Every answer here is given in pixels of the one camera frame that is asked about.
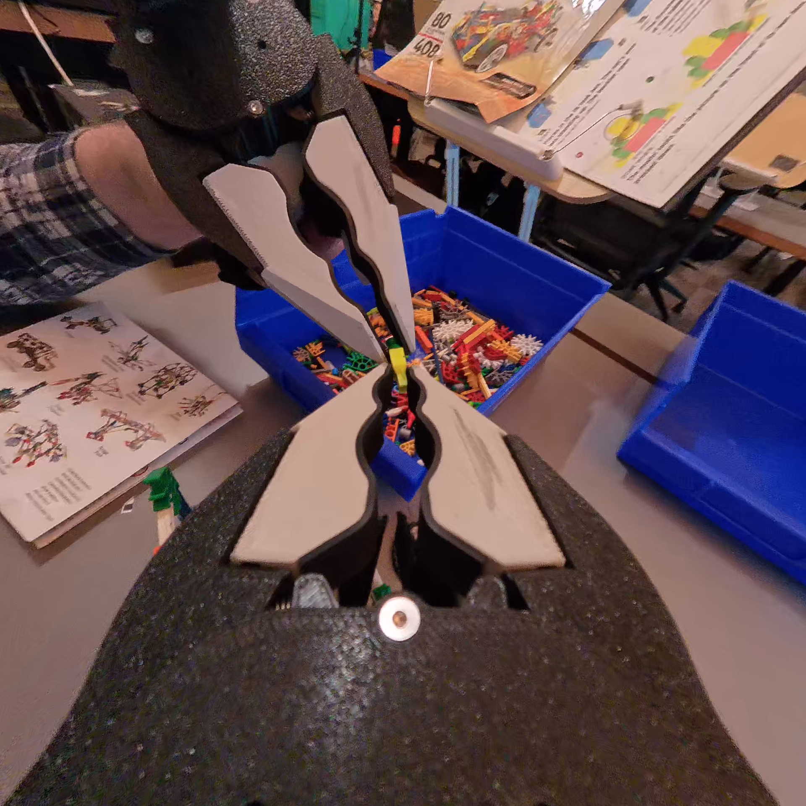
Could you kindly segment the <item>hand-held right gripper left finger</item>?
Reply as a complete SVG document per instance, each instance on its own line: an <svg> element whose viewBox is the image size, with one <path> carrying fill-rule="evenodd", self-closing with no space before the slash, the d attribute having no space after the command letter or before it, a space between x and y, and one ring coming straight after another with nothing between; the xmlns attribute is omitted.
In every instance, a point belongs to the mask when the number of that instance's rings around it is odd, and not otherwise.
<svg viewBox="0 0 806 806"><path fill-rule="evenodd" d="M372 462L384 445L389 365L383 364L292 428L230 561L370 590L386 519Z"/></svg>

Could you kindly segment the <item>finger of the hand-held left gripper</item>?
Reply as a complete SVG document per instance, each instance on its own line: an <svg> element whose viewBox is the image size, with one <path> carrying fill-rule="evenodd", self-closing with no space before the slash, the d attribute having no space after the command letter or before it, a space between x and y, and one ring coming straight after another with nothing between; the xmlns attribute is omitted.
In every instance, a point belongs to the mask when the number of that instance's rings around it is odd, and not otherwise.
<svg viewBox="0 0 806 806"><path fill-rule="evenodd" d="M385 361L367 317L342 293L330 262L304 243L271 170L229 164L203 184L257 257L265 285L348 347Z"/></svg>
<svg viewBox="0 0 806 806"><path fill-rule="evenodd" d="M412 354L418 344L398 208L346 115L326 116L312 127L304 145L304 168L337 208L348 256L372 287L389 331Z"/></svg>

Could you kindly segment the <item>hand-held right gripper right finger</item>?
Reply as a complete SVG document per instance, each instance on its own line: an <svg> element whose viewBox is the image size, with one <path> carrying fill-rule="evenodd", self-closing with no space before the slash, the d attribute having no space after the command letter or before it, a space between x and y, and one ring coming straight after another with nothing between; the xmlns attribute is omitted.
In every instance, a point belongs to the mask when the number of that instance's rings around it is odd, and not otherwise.
<svg viewBox="0 0 806 806"><path fill-rule="evenodd" d="M408 370L420 488L416 558L449 589L481 576L562 568L558 539L507 434L421 365Z"/></svg>

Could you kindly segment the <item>pile of colourful construction pieces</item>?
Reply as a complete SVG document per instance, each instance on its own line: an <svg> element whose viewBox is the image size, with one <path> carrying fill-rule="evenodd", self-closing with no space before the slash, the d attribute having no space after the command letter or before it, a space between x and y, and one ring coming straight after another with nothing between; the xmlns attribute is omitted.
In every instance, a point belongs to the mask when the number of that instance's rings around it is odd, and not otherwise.
<svg viewBox="0 0 806 806"><path fill-rule="evenodd" d="M543 348L541 340L515 335L455 293L430 286L412 303L418 347L406 358L406 368L422 367L473 408L512 381ZM340 341L335 346L344 354L337 364L324 359L324 338L295 349L293 357L338 395L374 372L377 362Z"/></svg>

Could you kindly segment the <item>blue plastic storage bin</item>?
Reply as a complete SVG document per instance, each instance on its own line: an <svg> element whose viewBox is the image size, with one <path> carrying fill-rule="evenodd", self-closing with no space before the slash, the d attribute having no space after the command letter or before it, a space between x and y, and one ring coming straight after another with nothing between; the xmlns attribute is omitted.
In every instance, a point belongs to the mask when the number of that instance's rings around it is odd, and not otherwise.
<svg viewBox="0 0 806 806"><path fill-rule="evenodd" d="M479 408L485 416L515 393L610 289L605 280L461 209L448 207L441 215L432 209L402 215L400 227L413 291L431 285L455 291L481 314L543 343ZM235 325L243 351L307 413L335 398L292 353L324 338L324 356L336 364L335 343L277 293L237 289Z"/></svg>
<svg viewBox="0 0 806 806"><path fill-rule="evenodd" d="M728 282L618 458L804 584L804 312Z"/></svg>

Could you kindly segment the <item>person's left forearm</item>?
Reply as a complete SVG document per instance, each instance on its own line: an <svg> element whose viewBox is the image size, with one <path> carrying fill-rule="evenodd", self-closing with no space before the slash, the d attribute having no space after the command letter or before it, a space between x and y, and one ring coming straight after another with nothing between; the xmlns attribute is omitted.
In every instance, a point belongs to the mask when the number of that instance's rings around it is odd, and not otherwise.
<svg viewBox="0 0 806 806"><path fill-rule="evenodd" d="M1 303L66 301L202 239L125 123L1 147Z"/></svg>

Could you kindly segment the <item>green white orange rod strip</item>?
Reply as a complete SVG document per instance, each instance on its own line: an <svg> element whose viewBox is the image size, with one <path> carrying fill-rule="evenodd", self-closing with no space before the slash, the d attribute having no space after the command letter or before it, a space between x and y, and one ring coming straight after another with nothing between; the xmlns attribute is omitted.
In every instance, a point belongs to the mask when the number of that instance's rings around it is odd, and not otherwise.
<svg viewBox="0 0 806 806"><path fill-rule="evenodd" d="M149 489L148 500L156 514L157 543L153 551L156 555L192 509L169 467L152 471L144 483Z"/></svg>

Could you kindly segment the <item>white board holder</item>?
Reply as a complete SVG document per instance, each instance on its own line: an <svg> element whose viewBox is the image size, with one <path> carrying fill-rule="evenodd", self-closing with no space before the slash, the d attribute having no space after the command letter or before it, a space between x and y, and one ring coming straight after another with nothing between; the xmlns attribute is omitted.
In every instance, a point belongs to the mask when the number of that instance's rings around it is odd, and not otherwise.
<svg viewBox="0 0 806 806"><path fill-rule="evenodd" d="M561 157L534 136L510 131L498 123L486 123L477 113L447 100L426 100L423 111L426 123L443 130L446 140L457 144L462 141L466 150L470 146L481 147L549 181L558 181L563 175Z"/></svg>

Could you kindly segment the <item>toy set packaging bag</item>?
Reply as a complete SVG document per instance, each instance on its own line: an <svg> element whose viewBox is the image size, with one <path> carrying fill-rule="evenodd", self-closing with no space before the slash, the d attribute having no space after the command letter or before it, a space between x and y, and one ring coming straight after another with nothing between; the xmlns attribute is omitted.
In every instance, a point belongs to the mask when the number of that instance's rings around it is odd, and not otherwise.
<svg viewBox="0 0 806 806"><path fill-rule="evenodd" d="M441 2L377 75L423 99L472 106L493 123L539 99L622 5Z"/></svg>

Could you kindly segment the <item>wooden side table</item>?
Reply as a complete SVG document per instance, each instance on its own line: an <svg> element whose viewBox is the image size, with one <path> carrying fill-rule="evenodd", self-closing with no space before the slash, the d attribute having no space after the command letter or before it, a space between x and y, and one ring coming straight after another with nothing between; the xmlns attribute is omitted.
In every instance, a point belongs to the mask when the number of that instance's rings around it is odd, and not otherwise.
<svg viewBox="0 0 806 806"><path fill-rule="evenodd" d="M458 207L459 200L459 161L460 152L466 151L479 159L497 166L506 173L519 178L525 185L523 196L521 218L518 229L520 240L528 242L534 226L534 218L537 213L539 201L543 195L549 195L560 201L574 205L588 205L603 202L608 199L611 192L596 183L585 180L583 177L572 172L569 168L563 167L563 175L558 181L549 181L527 172L525 168L493 156L489 151L478 146L470 146L470 150L463 148L464 143L458 144L446 140L444 131L433 124L428 124L424 118L424 102L416 96L411 95L405 89L381 79L376 72L360 71L359 80L366 86L373 87L379 91L398 97L408 103L408 113L417 126L426 129L434 135L443 138L446 142L444 156L447 161L446 166L446 202L450 207Z"/></svg>

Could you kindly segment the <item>model instruction booklet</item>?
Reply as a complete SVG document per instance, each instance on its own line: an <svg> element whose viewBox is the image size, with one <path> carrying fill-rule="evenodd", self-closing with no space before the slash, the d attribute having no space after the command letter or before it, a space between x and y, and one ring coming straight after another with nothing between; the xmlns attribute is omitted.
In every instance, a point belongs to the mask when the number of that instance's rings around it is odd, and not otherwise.
<svg viewBox="0 0 806 806"><path fill-rule="evenodd" d="M2 517L37 548L241 413L100 303L2 335L1 388Z"/></svg>

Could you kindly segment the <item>black office chair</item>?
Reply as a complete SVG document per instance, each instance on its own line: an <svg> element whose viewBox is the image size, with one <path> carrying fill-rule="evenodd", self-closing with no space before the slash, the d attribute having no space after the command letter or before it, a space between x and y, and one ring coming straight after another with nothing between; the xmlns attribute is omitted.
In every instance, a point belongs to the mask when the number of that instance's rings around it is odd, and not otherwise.
<svg viewBox="0 0 806 806"><path fill-rule="evenodd" d="M626 300L646 287L667 321L662 272L672 266L696 227L690 208L691 202L684 201L665 213L619 195L590 204L545 196L531 236L536 245L609 281L611 290Z"/></svg>

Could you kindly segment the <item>white instruction board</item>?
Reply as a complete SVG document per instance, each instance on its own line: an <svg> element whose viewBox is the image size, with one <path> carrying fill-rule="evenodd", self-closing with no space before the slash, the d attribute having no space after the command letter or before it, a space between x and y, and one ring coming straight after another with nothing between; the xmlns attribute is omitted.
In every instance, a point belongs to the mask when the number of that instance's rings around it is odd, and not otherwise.
<svg viewBox="0 0 806 806"><path fill-rule="evenodd" d="M663 207L804 60L804 1L625 2L518 134L588 181Z"/></svg>

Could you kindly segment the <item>long wooden table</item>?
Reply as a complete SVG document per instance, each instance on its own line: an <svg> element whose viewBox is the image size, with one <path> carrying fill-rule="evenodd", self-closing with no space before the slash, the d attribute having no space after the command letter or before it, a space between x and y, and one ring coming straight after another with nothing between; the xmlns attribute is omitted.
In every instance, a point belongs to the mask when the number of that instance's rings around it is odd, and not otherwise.
<svg viewBox="0 0 806 806"><path fill-rule="evenodd" d="M757 184L752 193L735 200L712 224L804 259L804 210L760 194L764 187L784 190L804 182L804 86L752 129L721 160L721 167Z"/></svg>

